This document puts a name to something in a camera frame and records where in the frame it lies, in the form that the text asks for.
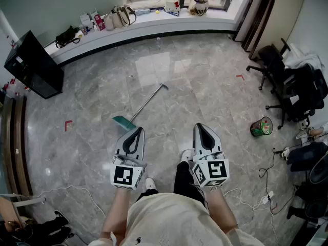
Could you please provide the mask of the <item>person's right leg black trousers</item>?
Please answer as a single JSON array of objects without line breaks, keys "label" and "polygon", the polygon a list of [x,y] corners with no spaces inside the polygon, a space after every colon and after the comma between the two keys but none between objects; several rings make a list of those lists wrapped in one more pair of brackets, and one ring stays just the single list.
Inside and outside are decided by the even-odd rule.
[{"label": "person's right leg black trousers", "polygon": [[197,200],[205,206],[205,199],[194,186],[194,178],[186,161],[180,162],[177,166],[173,193]]}]

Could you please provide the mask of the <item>cream handbag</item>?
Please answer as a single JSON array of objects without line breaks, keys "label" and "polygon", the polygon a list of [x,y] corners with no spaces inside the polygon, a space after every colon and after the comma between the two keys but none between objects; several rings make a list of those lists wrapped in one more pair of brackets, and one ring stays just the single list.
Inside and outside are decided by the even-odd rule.
[{"label": "cream handbag", "polygon": [[108,14],[105,15],[104,24],[106,30],[108,31],[112,31],[115,28],[119,27],[119,24],[117,23],[117,13],[115,7]]}]

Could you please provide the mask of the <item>white cat plush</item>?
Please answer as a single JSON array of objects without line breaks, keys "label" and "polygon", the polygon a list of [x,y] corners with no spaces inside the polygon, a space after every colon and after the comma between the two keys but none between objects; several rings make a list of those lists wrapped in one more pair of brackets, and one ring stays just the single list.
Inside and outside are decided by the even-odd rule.
[{"label": "white cat plush", "polygon": [[165,12],[179,13],[180,12],[179,0],[166,1],[164,10]]}]

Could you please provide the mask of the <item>black bag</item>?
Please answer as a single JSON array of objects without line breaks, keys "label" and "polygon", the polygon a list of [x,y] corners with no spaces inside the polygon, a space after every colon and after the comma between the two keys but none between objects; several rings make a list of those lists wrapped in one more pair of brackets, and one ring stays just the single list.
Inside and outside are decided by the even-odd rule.
[{"label": "black bag", "polygon": [[60,49],[62,47],[65,47],[69,43],[78,44],[80,38],[75,37],[78,31],[78,28],[73,28],[72,26],[70,26],[65,32],[58,35],[55,40],[56,48]]}]

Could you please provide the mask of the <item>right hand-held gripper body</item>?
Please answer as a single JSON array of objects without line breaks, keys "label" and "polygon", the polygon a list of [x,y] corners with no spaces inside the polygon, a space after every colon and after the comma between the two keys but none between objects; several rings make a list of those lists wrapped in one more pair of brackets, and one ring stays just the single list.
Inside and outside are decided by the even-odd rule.
[{"label": "right hand-held gripper body", "polygon": [[200,188],[221,186],[230,178],[229,160],[223,151],[193,156],[192,172]]}]

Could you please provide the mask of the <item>black office chair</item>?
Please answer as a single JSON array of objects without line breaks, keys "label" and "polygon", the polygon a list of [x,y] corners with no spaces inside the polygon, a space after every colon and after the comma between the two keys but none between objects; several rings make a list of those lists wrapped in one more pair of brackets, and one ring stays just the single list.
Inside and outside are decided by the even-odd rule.
[{"label": "black office chair", "polygon": [[265,46],[258,51],[260,61],[262,63],[261,67],[255,66],[247,66],[246,70],[249,71],[250,69],[257,70],[262,73],[261,84],[258,89],[261,91],[264,81],[267,78],[272,85],[272,89],[270,90],[271,94],[274,94],[276,91],[276,84],[273,80],[273,77],[281,72],[284,71],[285,65],[283,63],[283,53],[288,50],[290,51],[289,45],[286,41],[281,38],[283,43],[283,47],[280,51],[275,47],[274,44],[269,46]]},{"label": "black office chair", "polygon": [[272,93],[279,104],[265,108],[282,110],[279,130],[285,120],[300,122],[313,116],[316,110],[324,108],[328,85],[320,69],[314,69],[308,64],[299,69],[286,69],[280,74],[280,82],[276,85]]}]

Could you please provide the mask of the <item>brown wooden door frame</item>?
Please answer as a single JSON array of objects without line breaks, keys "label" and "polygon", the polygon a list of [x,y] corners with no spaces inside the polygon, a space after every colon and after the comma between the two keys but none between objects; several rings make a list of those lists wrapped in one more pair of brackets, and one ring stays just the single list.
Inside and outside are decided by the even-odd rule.
[{"label": "brown wooden door frame", "polygon": [[249,59],[256,60],[256,47],[267,25],[275,0],[249,0],[233,36],[249,53]]}]

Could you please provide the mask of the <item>person's right forearm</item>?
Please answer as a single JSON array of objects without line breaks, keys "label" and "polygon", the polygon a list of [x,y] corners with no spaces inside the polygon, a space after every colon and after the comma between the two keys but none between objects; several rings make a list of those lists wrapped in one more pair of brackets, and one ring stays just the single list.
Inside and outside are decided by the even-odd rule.
[{"label": "person's right forearm", "polygon": [[226,202],[221,188],[206,191],[206,200],[210,217],[224,233],[237,228],[236,218]]}]

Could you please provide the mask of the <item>white cloth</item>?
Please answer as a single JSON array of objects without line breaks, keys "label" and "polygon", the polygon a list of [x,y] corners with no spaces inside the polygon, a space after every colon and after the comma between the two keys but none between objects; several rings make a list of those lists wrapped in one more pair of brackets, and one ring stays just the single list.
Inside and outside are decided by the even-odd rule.
[{"label": "white cloth", "polygon": [[325,71],[325,65],[319,55],[307,47],[300,47],[298,44],[290,43],[290,50],[283,54],[283,63],[285,68],[299,69],[309,65],[314,70]]}]

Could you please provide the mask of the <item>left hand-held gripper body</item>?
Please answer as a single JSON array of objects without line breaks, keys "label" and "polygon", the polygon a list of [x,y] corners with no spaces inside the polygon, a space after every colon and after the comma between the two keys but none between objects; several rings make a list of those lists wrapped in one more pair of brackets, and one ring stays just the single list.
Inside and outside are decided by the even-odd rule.
[{"label": "left hand-held gripper body", "polygon": [[114,154],[110,164],[111,185],[128,190],[136,190],[145,173],[147,163],[139,159]]}]

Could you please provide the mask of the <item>person's left forearm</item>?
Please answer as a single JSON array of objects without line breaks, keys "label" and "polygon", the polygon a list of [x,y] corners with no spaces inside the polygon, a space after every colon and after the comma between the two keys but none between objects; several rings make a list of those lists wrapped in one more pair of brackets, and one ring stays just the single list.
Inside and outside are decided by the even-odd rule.
[{"label": "person's left forearm", "polygon": [[131,190],[120,188],[116,190],[113,204],[102,227],[101,238],[110,239],[113,233],[117,245],[123,241],[127,229],[130,198]]}]

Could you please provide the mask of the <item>person's left leg black trousers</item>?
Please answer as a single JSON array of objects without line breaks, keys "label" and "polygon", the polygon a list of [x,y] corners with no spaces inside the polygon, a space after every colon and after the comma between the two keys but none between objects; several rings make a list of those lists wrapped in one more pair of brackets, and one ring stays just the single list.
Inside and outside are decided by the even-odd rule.
[{"label": "person's left leg black trousers", "polygon": [[159,192],[156,189],[147,189],[145,192],[142,192],[140,194],[140,196],[137,198],[136,201],[139,201],[140,199],[142,199],[143,197],[146,196],[151,196],[151,195],[155,195],[158,194]]}]

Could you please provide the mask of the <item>black sneaker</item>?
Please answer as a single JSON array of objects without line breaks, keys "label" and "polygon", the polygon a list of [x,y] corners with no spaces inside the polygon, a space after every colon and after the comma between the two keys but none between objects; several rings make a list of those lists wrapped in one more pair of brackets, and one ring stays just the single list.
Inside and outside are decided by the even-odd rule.
[{"label": "black sneaker", "polygon": [[56,215],[56,218],[59,218],[60,223],[62,225],[68,225],[70,223],[70,220],[59,210],[55,210],[54,214]]}]

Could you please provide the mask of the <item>teal dustpan with metal handle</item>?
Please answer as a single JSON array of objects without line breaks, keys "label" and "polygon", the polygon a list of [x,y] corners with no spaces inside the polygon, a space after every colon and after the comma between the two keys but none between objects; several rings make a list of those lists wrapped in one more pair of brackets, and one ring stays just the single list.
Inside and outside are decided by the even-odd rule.
[{"label": "teal dustpan with metal handle", "polygon": [[131,119],[127,119],[124,116],[114,116],[112,119],[126,131],[135,129],[136,125],[133,124],[134,119],[142,111],[142,109],[148,104],[148,102],[157,94],[157,92],[162,88],[165,88],[166,90],[169,89],[169,87],[166,86],[165,84],[160,84],[159,87],[152,93],[152,95],[146,100],[146,102],[139,108],[139,110],[133,115]]}]

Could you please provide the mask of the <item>black mesh waste basket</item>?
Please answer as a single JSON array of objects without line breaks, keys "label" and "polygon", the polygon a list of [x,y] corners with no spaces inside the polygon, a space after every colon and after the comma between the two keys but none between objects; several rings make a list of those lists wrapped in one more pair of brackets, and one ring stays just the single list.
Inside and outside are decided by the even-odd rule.
[{"label": "black mesh waste basket", "polygon": [[254,137],[270,135],[272,133],[272,130],[273,130],[272,121],[267,116],[252,123],[250,126],[250,133]]}]

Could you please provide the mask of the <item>pink and white paper bag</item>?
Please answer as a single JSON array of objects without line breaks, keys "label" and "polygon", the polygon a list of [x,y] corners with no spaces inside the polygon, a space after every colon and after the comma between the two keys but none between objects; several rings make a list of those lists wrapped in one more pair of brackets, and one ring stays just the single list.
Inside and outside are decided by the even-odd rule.
[{"label": "pink and white paper bag", "polygon": [[101,31],[101,30],[103,30],[103,29],[106,28],[105,27],[105,23],[104,23],[103,19],[100,17],[99,14],[95,14],[93,16],[93,18],[94,18],[94,22],[97,25],[97,28],[98,28],[99,31]]}]

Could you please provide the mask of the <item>person's cream shirt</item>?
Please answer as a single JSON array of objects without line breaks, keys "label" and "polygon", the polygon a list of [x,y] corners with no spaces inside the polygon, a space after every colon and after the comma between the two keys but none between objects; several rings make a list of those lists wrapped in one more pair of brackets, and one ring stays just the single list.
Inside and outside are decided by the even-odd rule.
[{"label": "person's cream shirt", "polygon": [[240,229],[225,234],[197,200],[158,193],[143,197],[128,211],[120,246],[264,246]]}]

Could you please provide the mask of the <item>person's leg black trousers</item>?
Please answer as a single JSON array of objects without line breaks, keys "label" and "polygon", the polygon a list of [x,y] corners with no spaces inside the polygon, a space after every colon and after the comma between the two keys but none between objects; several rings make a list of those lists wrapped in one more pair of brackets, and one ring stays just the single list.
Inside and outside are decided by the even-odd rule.
[{"label": "person's leg black trousers", "polygon": [[186,161],[180,162],[177,166],[173,193],[197,200],[205,206],[205,199],[194,186],[194,178]]},{"label": "person's leg black trousers", "polygon": [[159,192],[156,189],[147,189],[145,192],[142,192],[140,194],[140,196],[137,198],[136,201],[139,201],[140,199],[142,199],[143,197],[146,196],[151,196],[151,195],[155,195],[158,194]]}]

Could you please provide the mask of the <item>beige door panel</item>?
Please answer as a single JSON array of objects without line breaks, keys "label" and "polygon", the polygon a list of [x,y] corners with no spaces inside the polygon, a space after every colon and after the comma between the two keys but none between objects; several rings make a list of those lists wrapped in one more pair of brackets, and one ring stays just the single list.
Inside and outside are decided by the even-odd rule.
[{"label": "beige door panel", "polygon": [[299,16],[304,0],[269,0],[264,16],[256,31],[255,42],[250,50],[249,59],[257,58],[258,51],[268,45],[278,50],[283,47]]}]

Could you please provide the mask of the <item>black cabinet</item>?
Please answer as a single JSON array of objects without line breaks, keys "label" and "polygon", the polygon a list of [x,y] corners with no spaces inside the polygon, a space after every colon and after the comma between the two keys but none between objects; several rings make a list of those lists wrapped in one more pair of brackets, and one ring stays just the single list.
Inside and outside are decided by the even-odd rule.
[{"label": "black cabinet", "polygon": [[23,35],[16,47],[11,49],[4,68],[44,99],[63,92],[64,71],[31,31]]}]

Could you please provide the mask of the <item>curved wooden frame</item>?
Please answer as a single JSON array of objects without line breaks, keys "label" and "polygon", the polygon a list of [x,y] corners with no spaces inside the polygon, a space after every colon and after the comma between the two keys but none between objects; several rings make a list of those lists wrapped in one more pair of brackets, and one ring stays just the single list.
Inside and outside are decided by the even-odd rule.
[{"label": "curved wooden frame", "polygon": [[2,166],[11,193],[32,196],[25,151],[25,96],[6,100],[1,116]]}]

